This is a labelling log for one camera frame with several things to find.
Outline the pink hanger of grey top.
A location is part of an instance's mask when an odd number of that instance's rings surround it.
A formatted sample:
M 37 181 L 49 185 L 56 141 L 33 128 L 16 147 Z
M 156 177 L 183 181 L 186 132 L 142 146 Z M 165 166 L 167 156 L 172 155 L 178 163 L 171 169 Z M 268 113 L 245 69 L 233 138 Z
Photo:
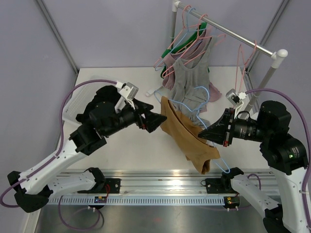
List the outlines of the pink hanger of grey top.
M 187 65 L 190 64 L 191 68 L 193 68 L 194 65 L 197 65 L 203 58 L 203 55 L 207 55 L 210 53 L 211 49 L 221 44 L 226 39 L 226 35 L 220 34 L 218 36 L 212 36 L 203 34 L 200 38 L 201 43 L 199 45 L 187 49 L 181 55 L 168 54 L 164 58 L 165 66 L 161 72 L 161 78 L 168 80 L 170 77 L 175 76 L 175 69 L 173 65 L 177 65 L 178 61 L 180 61 L 184 67 L 187 67 Z

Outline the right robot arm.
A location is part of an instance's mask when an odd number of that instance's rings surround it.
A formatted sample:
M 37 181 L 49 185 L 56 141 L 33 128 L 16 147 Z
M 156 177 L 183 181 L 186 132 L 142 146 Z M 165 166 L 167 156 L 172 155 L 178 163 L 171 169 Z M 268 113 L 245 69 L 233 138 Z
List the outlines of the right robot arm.
M 302 198 L 307 151 L 288 133 L 290 121 L 286 106 L 269 100 L 261 104 L 257 119 L 240 119 L 235 109 L 225 109 L 218 121 L 198 134 L 224 147 L 234 138 L 260 143 L 259 150 L 276 178 L 281 203 L 270 199 L 237 167 L 222 174 L 220 185 L 225 192 L 241 194 L 261 215 L 269 233 L 310 232 Z

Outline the grey tank top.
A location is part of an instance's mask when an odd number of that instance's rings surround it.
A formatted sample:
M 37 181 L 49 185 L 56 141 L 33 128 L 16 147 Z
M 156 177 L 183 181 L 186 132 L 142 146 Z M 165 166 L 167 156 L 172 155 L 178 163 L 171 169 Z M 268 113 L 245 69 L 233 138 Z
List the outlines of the grey tank top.
M 173 64 L 175 82 L 169 94 L 173 106 L 188 117 L 194 125 L 205 128 L 210 122 L 197 118 L 199 110 L 206 109 L 209 99 L 209 54 L 216 42 L 216 37 L 207 38 L 202 42 L 203 50 L 200 55 L 188 62 L 178 58 Z

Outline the brown tank top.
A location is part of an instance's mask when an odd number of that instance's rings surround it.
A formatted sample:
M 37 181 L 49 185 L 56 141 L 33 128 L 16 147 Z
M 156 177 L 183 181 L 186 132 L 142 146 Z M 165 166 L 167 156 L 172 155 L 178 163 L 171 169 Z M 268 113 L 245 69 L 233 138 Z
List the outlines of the brown tank top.
M 160 104 L 161 114 L 167 117 L 160 126 L 162 131 L 172 137 L 186 159 L 192 162 L 200 174 L 208 173 L 210 161 L 220 158 L 218 149 L 209 145 L 207 140 L 198 137 L 202 128 L 194 125 L 186 115 L 176 110 L 167 97 L 162 97 Z

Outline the pink hanger of black top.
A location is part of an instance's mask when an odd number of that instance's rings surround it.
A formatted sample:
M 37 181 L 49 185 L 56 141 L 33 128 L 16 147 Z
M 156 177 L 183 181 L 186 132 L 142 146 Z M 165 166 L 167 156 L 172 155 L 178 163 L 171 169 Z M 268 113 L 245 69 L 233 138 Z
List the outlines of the pink hanger of black top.
M 253 58 L 253 56 L 255 55 L 255 52 L 257 50 L 257 41 L 254 40 L 254 48 L 252 53 L 250 54 L 250 56 L 245 59 L 245 55 L 244 55 L 244 50 L 243 50 L 243 46 L 242 44 L 239 45 L 238 47 L 238 55 L 237 55 L 237 62 L 236 62 L 236 75 L 235 75 L 235 90 L 241 91 L 242 89 L 242 84 L 243 84 L 243 77 L 246 73 L 246 67 L 249 64 L 251 58 Z M 240 84 L 238 85 L 238 71 L 240 71 L 240 68 L 242 67 L 242 77 L 240 79 Z

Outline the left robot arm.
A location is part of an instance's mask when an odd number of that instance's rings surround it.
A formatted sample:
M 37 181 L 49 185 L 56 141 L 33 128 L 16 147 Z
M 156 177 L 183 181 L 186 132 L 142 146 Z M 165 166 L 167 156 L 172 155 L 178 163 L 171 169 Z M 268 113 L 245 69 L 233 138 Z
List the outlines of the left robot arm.
M 120 130 L 135 124 L 152 133 L 167 119 L 162 114 L 153 113 L 152 105 L 137 99 L 133 100 L 134 106 L 126 103 L 121 110 L 116 110 L 120 99 L 121 94 L 116 87 L 107 85 L 100 88 L 84 112 L 76 116 L 81 125 L 70 134 L 59 152 L 51 154 L 28 171 L 8 174 L 9 184 L 15 190 L 17 207 L 31 213 L 59 196 L 107 190 L 106 178 L 97 167 L 66 178 L 59 178 L 58 175 L 106 145 L 106 139 Z

